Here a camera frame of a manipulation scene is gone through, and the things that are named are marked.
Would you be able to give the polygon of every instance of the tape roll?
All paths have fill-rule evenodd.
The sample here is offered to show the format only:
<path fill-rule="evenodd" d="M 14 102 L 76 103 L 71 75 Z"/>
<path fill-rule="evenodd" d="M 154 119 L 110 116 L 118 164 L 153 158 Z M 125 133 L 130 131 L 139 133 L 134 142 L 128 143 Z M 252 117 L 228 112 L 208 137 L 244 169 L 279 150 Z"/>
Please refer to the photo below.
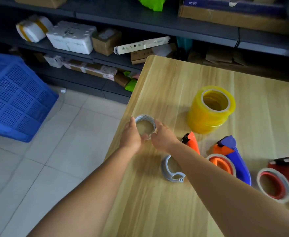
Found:
<path fill-rule="evenodd" d="M 168 167 L 168 161 L 171 158 L 171 155 L 167 155 L 163 161 L 161 162 L 161 171 L 163 176 L 172 182 L 183 182 L 184 181 L 184 177 L 186 176 L 184 173 L 182 172 L 176 172 L 176 173 L 172 173 Z M 180 175 L 181 177 L 179 179 L 174 179 L 173 177 L 175 175 Z"/>
<path fill-rule="evenodd" d="M 224 88 L 206 86 L 193 99 L 186 120 L 192 131 L 208 134 L 226 122 L 234 112 L 236 102 Z"/>
<path fill-rule="evenodd" d="M 275 195 L 270 195 L 265 192 L 265 190 L 263 189 L 260 183 L 262 176 L 268 176 L 271 179 L 271 181 L 274 184 L 274 187 L 276 188 Z M 256 182 L 257 182 L 258 188 L 260 189 L 262 193 L 274 199 L 278 203 L 285 204 L 289 201 L 289 181 L 279 171 L 273 168 L 263 168 L 258 172 L 257 177 L 256 177 Z"/>
<path fill-rule="evenodd" d="M 233 176 L 237 176 L 235 165 L 227 156 L 221 155 L 221 154 L 211 154 L 211 155 L 208 155 L 206 159 L 211 161 L 215 165 L 221 167 L 223 170 L 225 170 L 229 174 Z"/>
<path fill-rule="evenodd" d="M 147 115 L 147 114 L 142 114 L 142 115 L 138 115 L 136 118 L 135 118 L 135 122 L 136 124 L 139 123 L 140 121 L 149 121 L 152 126 L 153 126 L 153 131 L 149 134 L 149 138 L 151 138 L 151 134 L 155 131 L 156 129 L 156 124 L 154 123 L 154 118 L 150 115 Z"/>

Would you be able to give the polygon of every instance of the blue plastic crate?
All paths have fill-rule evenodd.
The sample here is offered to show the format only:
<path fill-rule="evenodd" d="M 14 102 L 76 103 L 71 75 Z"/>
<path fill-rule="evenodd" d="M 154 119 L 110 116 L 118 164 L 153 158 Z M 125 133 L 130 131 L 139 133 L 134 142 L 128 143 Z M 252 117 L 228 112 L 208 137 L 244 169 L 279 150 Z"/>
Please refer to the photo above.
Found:
<path fill-rule="evenodd" d="M 0 135 L 30 142 L 58 94 L 17 56 L 0 54 Z"/>

